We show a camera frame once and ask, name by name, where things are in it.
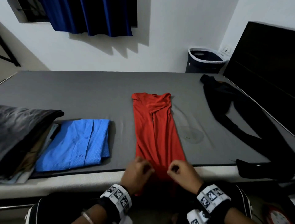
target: window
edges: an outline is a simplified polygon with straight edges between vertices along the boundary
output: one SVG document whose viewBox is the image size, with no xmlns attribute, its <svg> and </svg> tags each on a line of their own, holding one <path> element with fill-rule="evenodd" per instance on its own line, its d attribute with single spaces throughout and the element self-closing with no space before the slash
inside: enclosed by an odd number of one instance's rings
<svg viewBox="0 0 295 224">
<path fill-rule="evenodd" d="M 29 22 L 49 22 L 49 19 L 39 0 L 18 0 L 21 9 Z"/>
</svg>

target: metal frame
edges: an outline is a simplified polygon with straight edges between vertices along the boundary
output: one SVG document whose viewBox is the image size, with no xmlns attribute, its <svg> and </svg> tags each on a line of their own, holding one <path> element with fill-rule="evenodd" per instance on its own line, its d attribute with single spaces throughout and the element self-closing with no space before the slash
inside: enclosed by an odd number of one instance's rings
<svg viewBox="0 0 295 224">
<path fill-rule="evenodd" d="M 6 52 L 6 54 L 9 56 L 9 58 L 7 58 L 0 55 L 0 59 L 13 63 L 16 67 L 21 67 L 21 65 L 18 63 L 17 59 L 15 58 L 13 53 L 10 51 L 10 49 L 7 47 L 6 43 L 4 42 L 1 36 L 0 36 L 0 45 L 3 48 L 3 50 Z"/>
</svg>

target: wristband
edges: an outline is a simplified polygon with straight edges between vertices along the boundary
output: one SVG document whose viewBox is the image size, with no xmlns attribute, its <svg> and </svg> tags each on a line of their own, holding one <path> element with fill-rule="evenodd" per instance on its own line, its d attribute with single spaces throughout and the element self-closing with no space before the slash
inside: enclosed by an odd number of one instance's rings
<svg viewBox="0 0 295 224">
<path fill-rule="evenodd" d="M 121 185 L 114 184 L 107 189 L 98 199 L 97 204 L 101 205 L 109 221 L 119 223 L 132 206 L 128 191 Z"/>
<path fill-rule="evenodd" d="M 190 211 L 187 214 L 190 224 L 223 223 L 228 210 L 232 207 L 231 198 L 215 184 L 209 186 L 203 184 L 197 200 L 201 203 L 203 211 Z"/>
</svg>

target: hand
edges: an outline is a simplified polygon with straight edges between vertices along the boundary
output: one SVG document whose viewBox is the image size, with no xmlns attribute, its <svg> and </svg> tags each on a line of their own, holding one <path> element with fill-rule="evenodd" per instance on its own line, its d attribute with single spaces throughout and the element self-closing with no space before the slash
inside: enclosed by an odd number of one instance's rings
<svg viewBox="0 0 295 224">
<path fill-rule="evenodd" d="M 179 169 L 175 171 L 173 167 L 178 166 Z M 177 182 L 182 188 L 188 190 L 193 194 L 197 194 L 200 187 L 204 183 L 195 168 L 186 161 L 174 160 L 170 164 L 167 174 Z"/>
<path fill-rule="evenodd" d="M 120 184 L 127 188 L 130 195 L 138 193 L 155 172 L 149 161 L 136 157 L 127 166 Z"/>
</svg>

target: stack of folded clothes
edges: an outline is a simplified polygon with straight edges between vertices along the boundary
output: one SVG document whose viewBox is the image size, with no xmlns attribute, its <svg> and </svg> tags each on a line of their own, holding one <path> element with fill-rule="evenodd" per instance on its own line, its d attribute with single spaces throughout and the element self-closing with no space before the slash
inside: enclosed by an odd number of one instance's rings
<svg viewBox="0 0 295 224">
<path fill-rule="evenodd" d="M 98 165 L 109 157 L 110 120 L 65 121 L 36 162 L 36 171 L 60 171 Z"/>
<path fill-rule="evenodd" d="M 58 132 L 60 110 L 0 105 L 0 183 L 24 183 L 42 151 Z"/>
</svg>

